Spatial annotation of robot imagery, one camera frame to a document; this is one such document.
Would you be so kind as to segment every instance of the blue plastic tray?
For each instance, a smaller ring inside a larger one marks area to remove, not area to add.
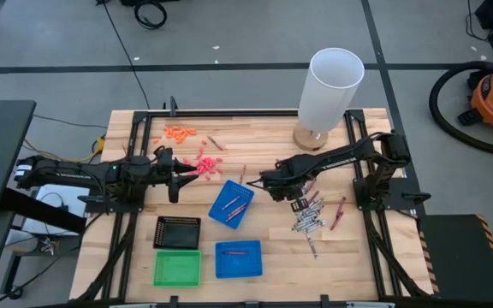
[[[247,255],[228,255],[224,252],[247,252]],[[257,277],[264,274],[262,246],[259,240],[240,240],[216,243],[216,278]]]
[[[233,200],[237,196],[241,196],[241,198],[235,201],[227,209],[222,210],[224,205],[229,203],[229,201]],[[230,228],[237,229],[241,224],[243,217],[247,213],[248,208],[250,207],[252,198],[254,198],[254,192],[252,190],[239,185],[234,181],[227,180],[226,184],[222,187],[222,191],[218,195],[218,198],[209,211],[209,217],[217,222],[223,223]],[[246,208],[239,215],[235,216],[232,220],[226,222],[226,220],[228,219],[228,214],[243,204],[246,204]]]

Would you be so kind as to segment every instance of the black hose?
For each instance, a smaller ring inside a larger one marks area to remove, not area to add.
[[[156,7],[158,10],[163,13],[163,20],[157,24],[151,23],[147,18],[145,18],[142,14],[140,14],[140,8],[144,5],[151,4],[154,7]],[[164,9],[163,5],[159,3],[158,1],[155,0],[144,0],[140,1],[134,6],[134,17],[136,18],[136,21],[144,28],[149,29],[149,30],[155,30],[160,28],[162,25],[164,25],[165,22],[167,22],[167,11]]]
[[[444,119],[443,114],[441,114],[441,110],[438,109],[438,94],[443,88],[444,84],[446,84],[450,80],[450,78],[470,69],[478,69],[486,74],[493,74],[493,63],[483,61],[467,62],[457,68],[452,68],[448,72],[444,73],[444,75],[437,80],[437,82],[431,89],[431,94],[429,95],[429,110],[431,111],[431,115],[433,116],[433,119],[435,119],[437,125],[450,136],[465,143],[466,145],[470,145],[481,151],[486,151],[493,154],[492,144],[475,139],[461,132],[461,130],[447,122],[446,119]]]

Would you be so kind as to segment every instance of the concrete floor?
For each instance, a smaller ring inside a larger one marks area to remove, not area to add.
[[[433,195],[427,212],[480,213],[493,231],[493,155],[436,127],[427,100],[443,71],[418,65],[493,61],[488,44],[465,34],[466,0],[182,0],[164,6],[168,23],[150,32],[137,25],[130,8],[108,4],[131,58],[139,58],[134,64],[143,66],[138,76],[152,108],[170,95],[182,109],[297,107],[306,65],[241,70],[195,64],[308,63],[325,47],[349,49],[371,68],[352,106],[386,107],[395,127],[404,127],[419,183]],[[119,69],[128,61],[103,7],[85,0],[6,0],[0,9],[0,72],[9,73],[0,74],[0,99],[33,99],[38,115],[100,125],[112,110],[145,108],[134,76]],[[474,28],[482,33],[476,19]],[[388,65],[397,63],[414,65]],[[81,73],[63,73],[69,71]],[[450,117],[465,108],[463,80],[452,80],[441,94]],[[493,140],[484,127],[469,131]],[[85,157],[103,133],[34,119],[27,137],[62,157]],[[24,262],[18,282],[49,262]],[[64,258],[22,299],[0,307],[62,303],[74,267],[73,258]]]

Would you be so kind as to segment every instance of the wooden table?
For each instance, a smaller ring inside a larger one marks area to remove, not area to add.
[[[365,109],[368,133],[388,132],[389,119],[385,109]],[[131,129],[133,111],[117,110],[111,114],[106,134],[103,161],[124,157]],[[294,215],[288,202],[276,203],[267,192],[255,190],[255,196],[241,227],[232,230],[210,219],[208,211],[226,180],[239,180],[243,164],[246,181],[258,178],[258,172],[273,169],[276,159],[298,154],[301,150],[292,141],[297,117],[176,117],[157,118],[151,125],[151,138],[163,137],[163,126],[194,127],[196,136],[189,136],[177,145],[162,138],[150,141],[149,153],[159,145],[170,146],[175,155],[193,160],[201,140],[210,134],[226,151],[214,145],[205,146],[205,155],[221,157],[222,175],[211,175],[188,184],[180,191],[179,204],[170,204],[167,187],[150,187],[146,192],[145,210],[139,215],[134,239],[133,257],[128,281],[127,302],[168,302],[178,295],[181,302],[233,301],[319,301],[320,294],[330,300],[377,299],[370,254],[362,213],[357,210],[353,194],[353,165],[323,172],[316,188],[325,197],[323,219],[330,223],[342,196],[347,198],[345,214],[334,231],[328,225],[312,238],[319,253],[313,258],[306,237],[291,231]],[[344,121],[330,132],[327,151],[348,144]],[[429,274],[413,219],[388,211],[387,220],[395,255],[408,274],[428,293]],[[194,216],[202,219],[199,249],[203,254],[202,282],[197,288],[155,288],[152,284],[155,250],[153,236],[158,216]],[[104,265],[110,246],[114,216],[102,216],[83,238],[70,298],[83,293]],[[219,280],[215,275],[215,244],[225,240],[261,240],[264,275],[257,278]],[[391,293],[389,271],[383,257],[383,278],[387,293]],[[121,266],[116,266],[112,296],[116,296]]]

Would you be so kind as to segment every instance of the orange vacuum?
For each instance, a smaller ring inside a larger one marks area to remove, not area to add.
[[[441,111],[438,108],[438,93],[441,91],[444,84],[453,76],[466,70],[477,71],[471,73],[467,84],[473,90],[471,98],[471,109],[458,116],[458,120],[462,125],[473,125],[475,123],[484,122],[493,126],[493,63],[489,62],[467,62],[461,64],[457,68],[450,69],[446,72],[431,89],[429,98],[429,108],[435,122],[445,132],[449,133],[459,141],[462,141],[470,146],[478,148],[482,151],[493,153],[493,145],[475,139],[457,129],[448,123]]]

